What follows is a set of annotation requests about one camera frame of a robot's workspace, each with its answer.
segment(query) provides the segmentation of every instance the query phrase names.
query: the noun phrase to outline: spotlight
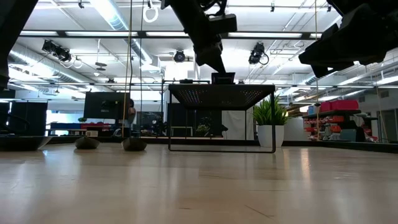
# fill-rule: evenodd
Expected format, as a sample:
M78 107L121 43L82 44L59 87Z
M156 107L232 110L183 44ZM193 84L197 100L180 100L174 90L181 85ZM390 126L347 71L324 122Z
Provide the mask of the spotlight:
M185 61L185 54L183 50L177 50L174 55L174 61L178 63Z
M267 57L268 61L267 63L261 63L260 60L261 58L263 58L263 56ZM264 48L264 44L263 43L256 43L256 45L254 46L253 50L250 53L250 57L249 57L249 63L251 65L255 65L257 63L260 63L262 65L266 65L269 62L269 57L266 54L266 49Z
M53 43L51 40L45 40L42 50L48 54L52 54L57 57L61 62L70 62L72 60L72 55L69 49L64 49L63 47Z

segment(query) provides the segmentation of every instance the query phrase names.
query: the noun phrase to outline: metal table frame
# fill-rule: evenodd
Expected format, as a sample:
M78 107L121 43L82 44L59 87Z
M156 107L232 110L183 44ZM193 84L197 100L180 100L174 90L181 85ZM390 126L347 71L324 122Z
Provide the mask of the metal table frame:
M275 120L275 93L271 92L269 94L271 96L271 119L274 121ZM169 95L169 100L170 100L170 104L173 103L173 94L170 91L170 95ZM244 119L245 119L245 127L244 127L244 137L245 137L245 141L247 141L247 135L246 135L246 131L247 131L247 124L246 124L246 111L244 114ZM272 150L271 151L211 151L211 150L173 150L171 148L172 145L172 138L171 138L171 127L172 127L172 110L168 110L167 112L167 137L169 138L169 146L168 149L169 151L172 152L235 152L235 153L275 153L276 152L276 131L275 131L275 124L272 124Z

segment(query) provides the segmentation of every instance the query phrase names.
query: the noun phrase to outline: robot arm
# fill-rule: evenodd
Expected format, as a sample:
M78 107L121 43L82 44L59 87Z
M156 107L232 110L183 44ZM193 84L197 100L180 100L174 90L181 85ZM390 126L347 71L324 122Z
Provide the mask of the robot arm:
M299 56L316 77L349 68L355 61L382 62L387 51L398 47L397 0L327 1L343 16L341 27L331 26Z
M226 3L227 0L162 0L162 9L170 6L191 38L197 64L207 64L219 73L226 73L220 34L237 30L236 16L225 15ZM215 4L220 10L206 15L205 11Z

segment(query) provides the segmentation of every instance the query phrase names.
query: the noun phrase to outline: black table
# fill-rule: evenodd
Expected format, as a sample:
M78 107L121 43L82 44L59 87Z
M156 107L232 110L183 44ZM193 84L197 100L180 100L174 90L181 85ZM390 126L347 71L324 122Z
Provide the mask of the black table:
M271 96L271 116L275 117L275 86L274 85L207 85L207 84L170 84L170 104L174 95L187 110L231 110L247 111L256 103ZM171 149L172 110L167 113L167 137L170 151L192 152L189 150ZM246 140L246 113L245 113L245 140ZM275 124L272 124L272 150L269 152L254 151L251 153L274 153Z

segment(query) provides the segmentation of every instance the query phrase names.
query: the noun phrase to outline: ceiling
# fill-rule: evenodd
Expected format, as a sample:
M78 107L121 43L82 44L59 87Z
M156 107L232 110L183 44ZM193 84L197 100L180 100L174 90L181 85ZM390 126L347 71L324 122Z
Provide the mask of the ceiling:
M126 21L130 18L130 0L113 0L118 10ZM80 9L76 0L48 0L39 1L24 30L111 30L101 14L90 4L83 1L84 9ZM275 11L271 12L271 4L275 3ZM153 1L154 6L159 6L159 1ZM159 9L159 16L154 22L142 19L142 4L145 2L133 0L132 30L135 31L183 31L173 10ZM340 15L332 9L327 12L327 2L317 1L317 16L315 16L314 0L229 0L227 12L236 14L238 31L246 32L323 32L334 23L340 24ZM152 18L154 10L147 12L147 17ZM61 37L20 37L17 44L55 61L55 57L42 51L44 40L52 40L56 44L70 49L70 52L82 62L81 68L71 66L69 69L93 80L106 82L115 78L118 83L124 83L127 74L131 74L130 66L127 67L127 44L119 38L101 39L98 49L98 39L71 39ZM160 82L168 65L173 65L172 55L176 50L184 50L191 60L179 65L179 68L188 70L188 78L209 80L214 70L208 66L200 68L200 76L195 77L193 45L190 39L138 39L142 49L148 54L158 56L162 69L159 72L140 72L140 64L134 55L132 63L133 82ZM257 42L262 42L270 57L268 65L250 65L248 58L250 51ZM236 80L246 83L275 83L275 84L300 84L312 69L302 65L297 56L308 47L313 40L262 40L262 39L225 39L223 40L223 61L227 72L235 72ZM390 53L386 60L394 61L394 53ZM95 75L96 62L106 63L106 71ZM362 72L363 67L358 65L355 69L345 70L332 77L320 80L320 85L337 85L352 76ZM110 86L112 90L120 90L121 86ZM145 90L158 90L158 87L145 88Z

